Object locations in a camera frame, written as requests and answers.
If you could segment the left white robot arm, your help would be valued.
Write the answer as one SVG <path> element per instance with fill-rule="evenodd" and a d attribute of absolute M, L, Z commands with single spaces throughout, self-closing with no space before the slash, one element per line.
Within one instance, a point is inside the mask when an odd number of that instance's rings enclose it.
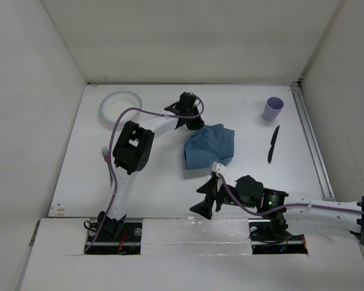
<path fill-rule="evenodd" d="M 123 234 L 126 207 L 134 179 L 148 163 L 153 141 L 156 137 L 186 126 L 189 130 L 198 130 L 204 126 L 201 114 L 204 111 L 202 100 L 191 92 L 184 92 L 177 102 L 166 107 L 164 113 L 148 112 L 131 107 L 123 113 L 138 111 L 152 117 L 141 124 L 127 121 L 116 140 L 113 128 L 109 151 L 112 155 L 107 166 L 112 175 L 113 192 L 107 209 L 99 213 L 99 227 L 109 240 L 117 240 Z"/>

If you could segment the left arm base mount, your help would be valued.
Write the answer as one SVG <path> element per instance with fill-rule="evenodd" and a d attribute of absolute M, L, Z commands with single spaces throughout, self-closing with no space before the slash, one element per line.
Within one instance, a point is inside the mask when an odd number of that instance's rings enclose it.
<path fill-rule="evenodd" d="M 114 238 L 106 230 L 101 230 L 96 241 L 96 221 L 85 221 L 87 238 L 84 246 L 86 255 L 139 255 L 141 253 L 142 219 L 127 219 L 121 234 Z"/>

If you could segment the blue cloth napkin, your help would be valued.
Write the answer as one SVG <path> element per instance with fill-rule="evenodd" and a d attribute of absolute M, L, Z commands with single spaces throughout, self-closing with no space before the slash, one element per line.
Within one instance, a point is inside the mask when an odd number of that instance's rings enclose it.
<path fill-rule="evenodd" d="M 228 165 L 234 157 L 235 131 L 223 124 L 205 125 L 184 144 L 184 169 L 205 169 L 213 162 Z"/>

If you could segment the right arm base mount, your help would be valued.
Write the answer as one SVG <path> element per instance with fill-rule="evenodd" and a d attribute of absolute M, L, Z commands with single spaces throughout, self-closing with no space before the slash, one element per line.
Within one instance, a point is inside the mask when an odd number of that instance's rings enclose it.
<path fill-rule="evenodd" d="M 292 235 L 283 214 L 248 220 L 253 255 L 307 255 L 304 235 Z"/>

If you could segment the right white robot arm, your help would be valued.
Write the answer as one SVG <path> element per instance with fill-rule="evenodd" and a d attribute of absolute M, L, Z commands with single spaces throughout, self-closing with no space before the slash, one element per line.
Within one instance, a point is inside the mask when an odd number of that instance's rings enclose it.
<path fill-rule="evenodd" d="M 204 200 L 190 211 L 206 219 L 229 205 L 265 220 L 265 226 L 250 231 L 252 239 L 263 244 L 280 244 L 295 236 L 315 234 L 349 238 L 364 247 L 364 197 L 359 202 L 298 198 L 265 188 L 249 175 L 230 186 L 215 173 L 197 192 L 205 195 Z"/>

